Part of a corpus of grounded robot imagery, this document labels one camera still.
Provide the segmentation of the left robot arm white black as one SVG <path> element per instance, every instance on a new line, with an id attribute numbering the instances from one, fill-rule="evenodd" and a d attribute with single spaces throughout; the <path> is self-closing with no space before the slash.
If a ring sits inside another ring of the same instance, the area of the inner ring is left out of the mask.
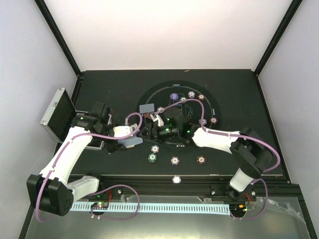
<path id="1" fill-rule="evenodd" d="M 69 182 L 69 176 L 84 149 L 94 137 L 108 139 L 112 143 L 131 133 L 128 124 L 113 126 L 109 122 L 109 108 L 103 103 L 95 103 L 87 113 L 77 113 L 65 141 L 38 175 L 31 174 L 27 179 L 31 206 L 59 216 L 66 215 L 72 204 L 91 194 L 96 199 L 103 198 L 107 186 L 98 177 L 83 176 Z"/>

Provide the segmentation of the blue poker chip stack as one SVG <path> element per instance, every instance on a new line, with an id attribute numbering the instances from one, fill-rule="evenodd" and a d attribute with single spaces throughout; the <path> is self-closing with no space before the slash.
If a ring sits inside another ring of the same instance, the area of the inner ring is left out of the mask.
<path id="1" fill-rule="evenodd" d="M 170 160 L 172 165 L 178 165 L 179 164 L 179 158 L 178 157 L 172 157 Z"/>

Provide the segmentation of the red chip mat top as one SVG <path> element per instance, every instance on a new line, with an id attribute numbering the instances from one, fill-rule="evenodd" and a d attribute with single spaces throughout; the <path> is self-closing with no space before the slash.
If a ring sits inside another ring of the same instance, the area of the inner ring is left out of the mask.
<path id="1" fill-rule="evenodd" d="M 203 101 L 203 100 L 205 99 L 205 96 L 204 96 L 203 94 L 199 94 L 199 95 L 198 95 L 198 99 L 199 99 L 200 101 Z"/>

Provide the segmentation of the purple round blind button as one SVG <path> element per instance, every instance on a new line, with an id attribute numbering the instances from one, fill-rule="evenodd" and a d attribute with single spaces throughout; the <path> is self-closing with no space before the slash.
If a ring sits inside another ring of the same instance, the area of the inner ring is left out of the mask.
<path id="1" fill-rule="evenodd" d="M 177 93 L 172 93 L 172 94 L 170 94 L 170 99 L 172 101 L 178 101 L 179 100 L 179 95 Z"/>

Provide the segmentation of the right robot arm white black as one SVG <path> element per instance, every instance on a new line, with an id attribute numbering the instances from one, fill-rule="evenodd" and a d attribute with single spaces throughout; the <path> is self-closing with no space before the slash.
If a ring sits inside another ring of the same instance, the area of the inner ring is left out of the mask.
<path id="1" fill-rule="evenodd" d="M 223 196 L 233 202 L 244 196 L 249 184 L 260 179 L 275 157 L 275 153 L 249 128 L 230 133 L 203 129 L 200 124 L 187 122 L 176 107 L 159 114 L 150 113 L 149 117 L 152 121 L 138 133 L 145 140 L 165 143 L 177 138 L 188 145 L 213 148 L 233 156 L 239 168 L 223 192 Z"/>

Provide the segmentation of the red poker chip stack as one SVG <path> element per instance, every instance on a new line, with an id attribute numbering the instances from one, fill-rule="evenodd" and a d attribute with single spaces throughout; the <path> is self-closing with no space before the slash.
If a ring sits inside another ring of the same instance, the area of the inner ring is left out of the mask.
<path id="1" fill-rule="evenodd" d="M 204 156 L 198 156 L 196 161 L 199 164 L 204 164 L 206 162 L 206 159 Z"/>

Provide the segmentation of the white chip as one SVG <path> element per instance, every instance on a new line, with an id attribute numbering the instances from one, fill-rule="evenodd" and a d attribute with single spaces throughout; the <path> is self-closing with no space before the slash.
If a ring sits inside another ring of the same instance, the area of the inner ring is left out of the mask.
<path id="1" fill-rule="evenodd" d="M 181 178 L 178 175 L 174 175 L 172 178 L 172 182 L 174 184 L 179 184 L 181 182 Z"/>

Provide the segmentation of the green poker chip stack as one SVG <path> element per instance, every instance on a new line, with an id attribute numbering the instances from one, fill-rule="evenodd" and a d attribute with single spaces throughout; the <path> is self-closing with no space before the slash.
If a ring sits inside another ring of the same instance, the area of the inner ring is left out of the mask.
<path id="1" fill-rule="evenodd" d="M 151 153 L 148 155 L 148 161 L 154 163 L 157 160 L 157 155 L 155 153 Z"/>

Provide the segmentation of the blue playing card deck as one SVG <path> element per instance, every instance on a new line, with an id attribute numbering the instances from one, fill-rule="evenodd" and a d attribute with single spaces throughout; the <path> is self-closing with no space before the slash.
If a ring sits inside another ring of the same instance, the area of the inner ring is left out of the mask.
<path id="1" fill-rule="evenodd" d="M 138 144 L 143 143 L 143 139 L 140 137 L 137 137 L 137 134 L 134 134 L 126 139 L 119 139 L 118 143 L 122 144 L 126 148 L 131 148 L 131 147 L 135 147 Z"/>

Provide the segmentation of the red chip mat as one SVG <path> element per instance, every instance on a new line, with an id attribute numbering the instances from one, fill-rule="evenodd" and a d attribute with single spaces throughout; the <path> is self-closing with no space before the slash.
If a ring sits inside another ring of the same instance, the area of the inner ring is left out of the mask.
<path id="1" fill-rule="evenodd" d="M 215 117 L 212 117 L 212 118 L 210 119 L 210 123 L 213 124 L 213 125 L 216 125 L 217 122 L 218 122 L 218 120 L 217 120 L 217 118 L 215 118 Z"/>
<path id="2" fill-rule="evenodd" d="M 198 99 L 199 99 L 200 101 L 203 101 L 203 100 L 205 99 L 205 96 L 204 96 L 203 94 L 199 94 L 199 95 L 198 95 Z"/>

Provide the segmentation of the dealt blue card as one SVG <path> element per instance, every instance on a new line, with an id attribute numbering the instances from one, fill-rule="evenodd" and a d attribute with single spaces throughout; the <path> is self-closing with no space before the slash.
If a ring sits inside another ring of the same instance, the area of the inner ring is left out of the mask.
<path id="1" fill-rule="evenodd" d="M 152 113 L 154 111 L 155 111 L 154 104 L 139 105 L 139 113 L 140 114 Z"/>

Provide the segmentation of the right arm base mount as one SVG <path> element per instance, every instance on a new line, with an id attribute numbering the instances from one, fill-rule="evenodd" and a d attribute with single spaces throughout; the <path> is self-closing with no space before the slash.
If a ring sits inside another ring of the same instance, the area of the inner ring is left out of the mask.
<path id="1" fill-rule="evenodd" d="M 230 213 L 238 218 L 256 208 L 255 190 L 249 185 L 243 192 L 237 192 L 229 184 L 213 184 L 210 187 L 212 200 L 229 205 Z"/>

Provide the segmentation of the red triangular dealer button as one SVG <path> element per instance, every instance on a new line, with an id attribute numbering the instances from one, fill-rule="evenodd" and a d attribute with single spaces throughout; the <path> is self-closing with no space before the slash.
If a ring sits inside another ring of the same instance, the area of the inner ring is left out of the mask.
<path id="1" fill-rule="evenodd" d="M 151 119 L 151 120 L 155 120 L 157 116 L 156 116 L 155 113 L 144 113 L 144 114 L 143 114 L 143 117 L 144 117 L 144 118 Z"/>

